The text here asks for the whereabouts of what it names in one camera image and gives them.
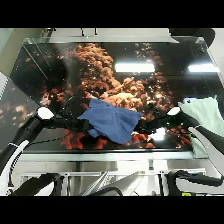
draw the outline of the white towel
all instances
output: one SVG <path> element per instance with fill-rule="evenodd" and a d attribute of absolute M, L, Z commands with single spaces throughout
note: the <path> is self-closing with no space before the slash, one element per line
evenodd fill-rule
<path fill-rule="evenodd" d="M 192 103 L 178 103 L 182 111 L 198 120 L 208 130 L 224 137 L 224 120 L 219 112 L 218 102 L 212 97 L 197 99 Z M 191 138 L 195 158 L 205 158 L 204 146 L 196 138 Z"/>

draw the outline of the cloth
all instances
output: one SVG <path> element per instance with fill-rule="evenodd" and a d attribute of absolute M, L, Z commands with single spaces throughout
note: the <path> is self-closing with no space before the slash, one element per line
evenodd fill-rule
<path fill-rule="evenodd" d="M 224 137 L 224 120 L 218 108 L 218 102 L 212 97 L 197 99 L 192 103 L 178 103 L 182 111 L 198 120 L 208 130 Z M 191 138 L 196 158 L 204 158 L 207 154 L 204 146 L 196 138 Z"/>
<path fill-rule="evenodd" d="M 132 110 L 114 107 L 102 100 L 91 99 L 90 108 L 78 119 L 87 119 L 94 127 L 88 130 L 94 138 L 102 135 L 118 144 L 125 144 L 131 140 L 131 133 L 142 114 Z"/>

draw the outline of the black reflective surface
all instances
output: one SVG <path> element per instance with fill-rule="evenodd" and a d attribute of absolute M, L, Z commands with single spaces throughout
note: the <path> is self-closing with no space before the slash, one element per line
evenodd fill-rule
<path fill-rule="evenodd" d="M 155 72 L 116 72 L 117 63 L 152 63 Z M 76 96 L 73 111 L 75 116 L 81 115 L 88 108 L 93 97 L 114 106 L 142 112 L 143 119 L 152 120 L 155 116 L 148 103 L 165 113 L 185 98 L 215 95 L 223 114 L 223 88 L 218 74 L 191 73 L 188 69 L 189 65 L 207 63 L 212 62 L 204 43 L 26 44 L 19 52 L 10 78 L 37 104 L 32 102 L 32 109 L 28 109 L 26 100 L 29 98 L 22 93 L 23 96 L 20 97 L 21 94 L 16 93 L 20 91 L 9 82 L 1 101 L 4 126 L 1 126 L 0 131 L 18 127 L 19 122 L 15 125 L 12 120 L 15 113 L 16 121 L 22 116 L 26 119 L 27 114 L 34 111 L 38 104 L 48 106 L 58 113 L 71 96 Z M 12 88 L 15 88 L 13 97 L 10 95 Z M 24 112 L 22 114 L 22 109 L 16 112 L 15 108 L 19 105 L 26 108 L 26 117 Z M 70 133 L 64 140 L 34 145 L 28 151 L 192 150 L 189 136 L 178 134 L 180 131 L 185 130 L 181 127 L 172 131 L 166 130 L 164 140 L 155 140 L 148 135 L 136 133 L 132 135 L 132 141 L 125 145 L 118 145 L 104 137 L 94 139 L 87 133 Z M 68 131 L 63 129 L 46 130 L 38 140 L 53 139 L 66 133 Z"/>

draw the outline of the blue cloth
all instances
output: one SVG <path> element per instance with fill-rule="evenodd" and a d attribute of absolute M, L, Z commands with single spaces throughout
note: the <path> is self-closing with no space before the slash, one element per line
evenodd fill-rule
<path fill-rule="evenodd" d="M 78 119 L 89 120 L 94 128 L 88 132 L 94 138 L 101 135 L 118 144 L 125 144 L 131 140 L 131 133 L 141 116 L 139 112 L 114 107 L 102 100 L 91 99 L 90 108 Z"/>

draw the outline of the table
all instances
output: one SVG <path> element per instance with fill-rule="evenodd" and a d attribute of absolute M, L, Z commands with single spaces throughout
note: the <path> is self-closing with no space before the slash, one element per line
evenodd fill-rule
<path fill-rule="evenodd" d="M 138 67 L 143 69 L 141 71 L 132 71 L 133 64 L 135 68 L 142 64 L 147 66 Z M 202 71 L 203 67 L 199 66 L 206 64 L 210 65 L 210 72 Z M 92 97 L 139 111 L 144 119 L 151 120 L 154 115 L 148 103 L 165 113 L 185 98 L 211 96 L 217 98 L 223 114 L 223 77 L 217 71 L 203 38 L 198 37 L 25 39 L 1 100 L 1 148 L 38 105 L 59 112 L 74 95 L 78 96 L 72 111 L 74 117 L 88 108 Z M 162 141 L 135 133 L 132 141 L 122 146 L 102 137 L 93 139 L 87 133 L 70 133 L 60 141 L 29 147 L 22 159 L 115 161 L 194 158 L 190 137 L 178 134 L 180 131 L 183 131 L 182 127 L 166 130 Z M 36 141 L 65 134 L 68 134 L 67 130 L 44 130 Z"/>

